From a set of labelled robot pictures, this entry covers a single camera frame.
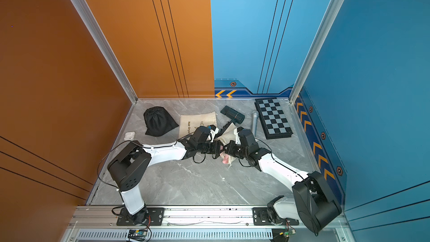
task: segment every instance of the orange chevron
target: orange chevron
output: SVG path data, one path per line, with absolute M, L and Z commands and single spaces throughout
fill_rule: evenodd
M 230 93 L 227 94 L 228 97 L 233 98 L 233 96 L 231 96 L 236 90 L 231 91 Z
M 325 180 L 327 180 L 327 175 L 331 176 L 334 180 L 336 180 L 335 176 L 330 171 L 328 171 L 327 169 L 324 169 L 324 178 L 325 178 Z
M 306 125 L 312 125 L 312 124 L 310 123 L 310 121 L 307 121 L 307 120 L 304 121 L 304 131 L 305 132 L 306 132 Z
M 303 115 L 307 115 L 307 113 L 304 111 L 300 112 L 300 121 L 303 121 Z
M 222 94 L 222 93 L 224 93 L 225 92 L 225 90 L 221 90 L 221 91 L 219 91 L 219 93 L 218 94 L 216 94 L 216 96 L 217 97 L 219 97 L 219 98 L 222 98 L 222 96 L 220 96 L 220 94 Z
M 303 106 L 302 103 L 297 103 L 297 113 L 298 113 L 298 106 Z
M 327 164 L 329 163 L 326 158 L 322 157 L 321 154 L 318 155 L 318 166 L 321 168 L 321 160 L 325 161 Z
M 315 147 L 323 149 L 323 148 L 321 148 L 320 144 L 314 142 L 314 155 L 315 155 Z

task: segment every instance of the cloth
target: cloth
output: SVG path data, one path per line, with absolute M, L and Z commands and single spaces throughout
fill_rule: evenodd
M 225 132 L 223 132 L 221 136 L 215 138 L 214 140 L 220 140 L 223 145 L 230 143 L 230 140 L 236 141 L 236 129 L 237 127 L 234 125 L 234 123 L 231 123 Z M 236 157 L 225 154 L 224 152 L 220 154 L 220 157 L 222 158 L 222 162 L 224 164 L 231 164 L 231 162 L 236 159 Z
M 199 126 L 209 126 L 216 124 L 216 114 L 215 111 L 207 114 L 200 115 L 181 115 L 181 119 L 179 121 L 179 137 L 182 138 L 194 131 Z
M 146 134 L 161 137 L 165 133 L 178 127 L 178 124 L 162 106 L 155 106 L 143 113 L 146 124 Z

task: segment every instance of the folding chessboard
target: folding chessboard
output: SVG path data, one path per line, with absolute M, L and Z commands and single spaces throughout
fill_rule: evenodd
M 291 137 L 290 124 L 276 98 L 257 99 L 255 107 L 260 115 L 266 139 Z

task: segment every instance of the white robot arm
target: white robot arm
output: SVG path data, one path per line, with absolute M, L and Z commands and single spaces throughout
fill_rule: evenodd
M 134 222 L 142 223 L 146 218 L 145 202 L 141 196 L 140 180 L 150 165 L 170 160 L 183 160 L 196 153 L 226 154 L 246 159 L 250 166 L 267 173 L 293 191 L 294 199 L 280 196 L 268 204 L 268 220 L 280 224 L 286 218 L 300 219 L 314 233 L 319 232 L 341 213 L 341 207 L 327 182 L 318 172 L 305 171 L 281 161 L 265 148 L 260 148 L 249 129 L 238 133 L 240 144 L 231 141 L 221 150 L 221 143 L 213 141 L 218 132 L 215 126 L 200 126 L 174 143 L 163 145 L 141 145 L 130 142 L 108 165 L 113 180 L 118 185 L 129 216 Z

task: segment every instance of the drawstring bag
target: drawstring bag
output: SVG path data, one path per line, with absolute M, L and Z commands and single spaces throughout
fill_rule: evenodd
M 161 137 L 179 125 L 162 106 L 149 108 L 143 113 L 146 123 L 146 134 L 153 137 Z

